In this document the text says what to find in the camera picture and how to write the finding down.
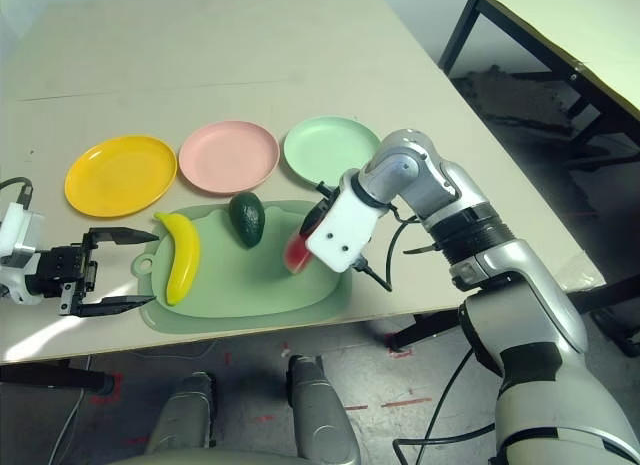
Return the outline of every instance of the avocado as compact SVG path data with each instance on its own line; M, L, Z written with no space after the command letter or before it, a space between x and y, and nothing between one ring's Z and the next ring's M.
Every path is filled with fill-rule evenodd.
M253 248L262 239L264 231L264 207L251 192L239 193L229 202L229 217L240 240Z

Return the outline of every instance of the toy banana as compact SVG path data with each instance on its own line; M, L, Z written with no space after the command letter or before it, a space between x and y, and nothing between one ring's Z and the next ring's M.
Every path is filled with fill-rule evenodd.
M153 216L162 222L173 237L173 265L167 282L167 303L175 305L189 293L198 271L200 237L191 220L184 215L157 212Z

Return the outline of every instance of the green cutting board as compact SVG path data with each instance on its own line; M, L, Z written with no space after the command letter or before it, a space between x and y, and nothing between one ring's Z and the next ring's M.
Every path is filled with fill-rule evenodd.
M265 208L278 207L282 209L284 215L287 213L298 214L304 216L313 207L314 203L289 200L279 202L265 202ZM202 205L196 207L188 207L177 210L194 221L211 215L214 210L226 210L227 205ZM158 252L167 232L161 225L156 226L153 233L160 237L159 241L147 244L145 254L154 255ZM138 278L138 291L141 294L154 294L152 287L152 274L140 275ZM320 298L315 303L307 304L288 311L280 311L276 313L264 313L265 310L260 308L256 315L235 316L235 317L194 317L175 313L176 307L166 307L158 303L156 300L146 304L140 308L143 320L151 328L164 333L199 333L199 332L217 332L227 330L240 329L256 329L271 328L279 326L304 325L306 323L317 323L333 317L340 313L348 304L351 295L351 274L343 273L337 277L335 288L324 298Z
M137 257L132 269L137 277L151 274L158 303L180 315L247 317L303 308L333 292L339 278L319 260L295 275L285 268L285 246L303 220L300 213L266 207L262 239L251 249L238 239L224 209L192 220L200 237L200 263L189 293L175 306L166 301L174 257L171 237L163 238L155 253Z

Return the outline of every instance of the desk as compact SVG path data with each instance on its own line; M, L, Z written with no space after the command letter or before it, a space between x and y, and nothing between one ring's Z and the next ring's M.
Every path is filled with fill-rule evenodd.
M147 210L102 221L66 203L63 182L75 158L106 138L153 135L177 151L203 124L259 123L278 139L316 115L356 118L379 136L413 127L462 164L513 232L529 240L568 288L603 283L569 232L383 0L103 0L49 8L3 71L3 177L34 182L31 208L45 214L43 247L77 241L90 226L152 228L153 210L224 202L181 178ZM282 168L258 187L263 200L317 201ZM366 250L384 266L396 228L382 219ZM427 243L409 227L398 249ZM129 265L141 246L103 246L93 299L136 292ZM356 274L347 309L323 323L441 310L464 295L439 254L397 254L389 295ZM69 357L203 340L261 330L171 335L138 311L61 318L55 302L0 303L0 360Z
M438 65L451 71L482 14L580 94L571 118L589 104L600 112L574 147L619 131L640 146L639 6L640 0L468 0ZM589 161L587 169L638 160L640 152Z

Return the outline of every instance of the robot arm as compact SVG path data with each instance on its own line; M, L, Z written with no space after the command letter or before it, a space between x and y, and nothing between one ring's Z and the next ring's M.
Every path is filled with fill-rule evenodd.
M322 221L306 247L345 271L396 196L449 261L453 283L463 291L480 289L459 316L478 361L503 377L498 460L640 464L623 411L585 367L587 337L577 311L531 247L426 135L394 132L363 169L347 171L331 201L323 201Z

